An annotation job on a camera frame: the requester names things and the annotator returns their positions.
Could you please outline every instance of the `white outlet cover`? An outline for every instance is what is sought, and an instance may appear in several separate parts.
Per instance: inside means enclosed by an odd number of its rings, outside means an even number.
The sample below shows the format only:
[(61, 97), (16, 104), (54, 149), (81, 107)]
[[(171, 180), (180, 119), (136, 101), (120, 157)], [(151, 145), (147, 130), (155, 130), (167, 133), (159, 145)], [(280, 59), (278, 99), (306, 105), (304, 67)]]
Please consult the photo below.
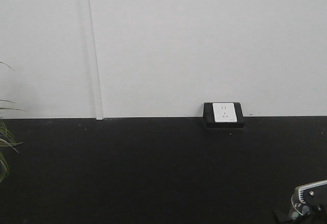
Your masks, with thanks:
[(216, 123), (236, 123), (237, 117), (234, 103), (213, 103)]

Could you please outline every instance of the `plant leaf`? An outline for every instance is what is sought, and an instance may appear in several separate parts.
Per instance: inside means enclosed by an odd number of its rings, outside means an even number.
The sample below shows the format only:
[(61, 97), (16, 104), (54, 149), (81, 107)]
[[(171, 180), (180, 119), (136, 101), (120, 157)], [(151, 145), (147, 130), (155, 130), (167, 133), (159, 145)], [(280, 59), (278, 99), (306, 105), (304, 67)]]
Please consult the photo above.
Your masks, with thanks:
[(4, 180), (4, 178), (9, 175), (8, 164), (5, 160), (4, 155), (1, 152), (0, 152), (0, 165), (1, 165), (1, 169), (0, 169), (0, 183), (1, 183)]
[(21, 110), (21, 109), (0, 107), (0, 110)]
[(0, 101), (6, 101), (6, 102), (10, 102), (10, 103), (15, 104), (15, 102), (12, 102), (12, 101), (10, 101), (10, 100), (0, 100)]
[(8, 136), (8, 138), (14, 139), (14, 136), (12, 135), (12, 133), (9, 130), (7, 130), (7, 136)]
[(0, 64), (4, 64), (4, 65), (8, 66), (10, 69), (12, 69), (11, 66), (8, 65), (8, 64), (6, 64), (6, 63), (0, 62)]
[(2, 133), (3, 134), (3, 136), (6, 136), (6, 133), (7, 133), (8, 131), (7, 130), (5, 130), (4, 128), (0, 128), (0, 133)]
[(7, 130), (6, 124), (4, 123), (3, 120), (0, 120), (0, 125), (2, 126), (2, 129), (3, 129), (4, 132), (5, 132), (5, 136), (7, 136), (7, 134), (8, 134), (8, 130)]
[(11, 143), (16, 143), (15, 140), (14, 140), (14, 138), (9, 135), (10, 132), (8, 130), (7, 130), (7, 132), (8, 132), (8, 135), (6, 136), (6, 139), (8, 139), (9, 142), (11, 142)]
[(6, 141), (4, 139), (0, 139), (0, 146), (10, 146), (17, 153), (19, 153), (19, 152), (17, 151), (17, 149), (14, 146), (19, 145), (19, 144), (21, 144), (21, 143), (9, 143), (8, 141)]

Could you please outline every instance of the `electrical outlet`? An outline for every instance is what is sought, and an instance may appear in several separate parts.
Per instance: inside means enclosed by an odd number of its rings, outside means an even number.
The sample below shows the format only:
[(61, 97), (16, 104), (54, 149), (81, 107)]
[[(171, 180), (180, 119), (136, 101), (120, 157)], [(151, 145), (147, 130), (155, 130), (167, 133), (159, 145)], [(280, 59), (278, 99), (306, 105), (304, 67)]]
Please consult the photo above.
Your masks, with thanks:
[(213, 103), (216, 123), (236, 123), (237, 117), (234, 103)]
[(241, 104), (238, 102), (204, 103), (203, 122), (207, 129), (244, 128)]

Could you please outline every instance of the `white wall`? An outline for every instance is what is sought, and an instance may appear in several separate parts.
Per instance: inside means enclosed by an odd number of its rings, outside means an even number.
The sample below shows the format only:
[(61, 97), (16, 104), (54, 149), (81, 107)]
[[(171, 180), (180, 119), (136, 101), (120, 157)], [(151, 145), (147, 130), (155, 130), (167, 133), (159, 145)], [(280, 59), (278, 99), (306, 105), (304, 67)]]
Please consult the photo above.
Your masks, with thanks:
[(6, 118), (95, 117), (84, 0), (0, 0), (0, 99)]
[[(90, 2), (104, 117), (327, 115), (327, 0)], [(25, 110), (1, 116), (100, 117), (88, 0), (0, 9), (0, 99)]]
[(91, 0), (105, 117), (327, 115), (327, 0)]

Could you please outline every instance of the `black floor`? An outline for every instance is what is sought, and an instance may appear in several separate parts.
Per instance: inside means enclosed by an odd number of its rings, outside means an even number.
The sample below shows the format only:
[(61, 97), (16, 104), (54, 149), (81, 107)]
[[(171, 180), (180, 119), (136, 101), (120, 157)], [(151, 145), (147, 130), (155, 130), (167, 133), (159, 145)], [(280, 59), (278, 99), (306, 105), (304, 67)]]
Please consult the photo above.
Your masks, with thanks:
[(327, 179), (327, 117), (7, 120), (0, 223), (274, 223)]

